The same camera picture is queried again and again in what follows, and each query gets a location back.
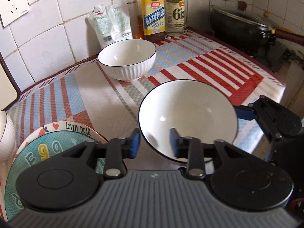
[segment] table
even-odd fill
[[[198,80],[221,90],[234,105],[247,105],[263,94],[279,102],[285,86],[258,63],[208,35],[191,30],[157,43],[152,69],[133,82],[105,74],[97,59],[73,66],[23,93],[8,114],[16,126],[17,144],[42,125],[57,121],[85,124],[105,138],[129,136],[138,127],[138,107],[160,83]],[[252,153],[263,133],[255,121],[239,119],[234,145]],[[142,139],[138,156],[125,160],[128,169],[168,170],[179,167],[151,149]],[[6,217],[3,195],[12,159],[0,165],[0,215]]]

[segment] barcode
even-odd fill
[[[124,36],[130,35],[130,34],[131,34],[131,32],[126,32],[126,33],[122,34],[122,36],[124,37]]]
[[[111,35],[103,38],[104,42],[108,42],[108,41],[111,41],[111,40],[112,40],[112,36]]]

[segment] bottle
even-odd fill
[[[169,36],[181,36],[185,28],[185,0],[165,0],[166,31]]]
[[[165,0],[136,0],[138,7],[139,38],[153,43],[166,36]]]

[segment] blue label band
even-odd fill
[[[158,20],[165,17],[165,7],[162,7],[161,9],[155,11],[154,13],[144,16],[144,27],[147,29],[148,26],[152,25],[153,23],[157,22]]]

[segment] electrical outlet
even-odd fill
[[[0,16],[3,27],[29,12],[27,0],[0,0]]]

